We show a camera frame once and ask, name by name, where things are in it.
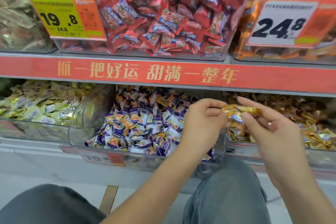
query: jeans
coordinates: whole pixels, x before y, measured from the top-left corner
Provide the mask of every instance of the jeans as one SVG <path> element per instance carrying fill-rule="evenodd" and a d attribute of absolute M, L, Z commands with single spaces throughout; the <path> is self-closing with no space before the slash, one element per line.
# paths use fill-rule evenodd
<path fill-rule="evenodd" d="M 3 224 L 99 224 L 104 218 L 80 194 L 53 184 L 26 190 L 0 210 Z M 271 224 L 271 221 L 266 195 L 254 171 L 241 160 L 227 157 L 223 166 L 201 181 L 189 198 L 183 223 Z"/>

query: hand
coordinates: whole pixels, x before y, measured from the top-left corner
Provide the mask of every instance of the hand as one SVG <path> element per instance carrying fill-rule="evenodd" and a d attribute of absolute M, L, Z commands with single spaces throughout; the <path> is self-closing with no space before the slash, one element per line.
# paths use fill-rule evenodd
<path fill-rule="evenodd" d="M 260 156 L 274 186 L 277 189 L 293 188 L 314 182 L 300 128 L 269 107 L 246 98 L 237 99 L 242 105 L 262 110 L 262 117 L 255 119 L 244 112 L 241 119 L 259 145 Z"/>
<path fill-rule="evenodd" d="M 219 131 L 228 122 L 220 109 L 227 103 L 215 99 L 201 99 L 192 104 L 184 116 L 182 139 L 188 152 L 203 157 L 216 143 Z"/>

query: leg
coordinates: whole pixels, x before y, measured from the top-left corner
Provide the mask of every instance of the leg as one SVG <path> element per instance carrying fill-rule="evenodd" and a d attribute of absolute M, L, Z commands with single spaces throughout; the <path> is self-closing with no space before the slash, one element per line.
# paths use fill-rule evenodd
<path fill-rule="evenodd" d="M 266 194 L 254 171 L 236 157 L 197 186 L 184 207 L 184 224 L 271 224 Z"/>
<path fill-rule="evenodd" d="M 53 184 L 26 190 L 0 210 L 6 224 L 99 224 L 105 217 L 73 189 Z"/>

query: red shelf banner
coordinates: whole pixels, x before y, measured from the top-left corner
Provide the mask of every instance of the red shelf banner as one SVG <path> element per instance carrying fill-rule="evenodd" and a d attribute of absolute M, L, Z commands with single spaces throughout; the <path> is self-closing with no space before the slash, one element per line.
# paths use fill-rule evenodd
<path fill-rule="evenodd" d="M 3 56 L 0 76 L 336 94 L 336 69 L 324 68 Z"/>

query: store shelf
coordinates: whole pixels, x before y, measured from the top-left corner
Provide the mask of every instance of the store shelf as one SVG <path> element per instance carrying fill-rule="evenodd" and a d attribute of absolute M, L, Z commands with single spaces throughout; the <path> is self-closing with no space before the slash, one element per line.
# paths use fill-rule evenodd
<path fill-rule="evenodd" d="M 0 53 L 0 76 L 336 97 L 336 65 Z"/>

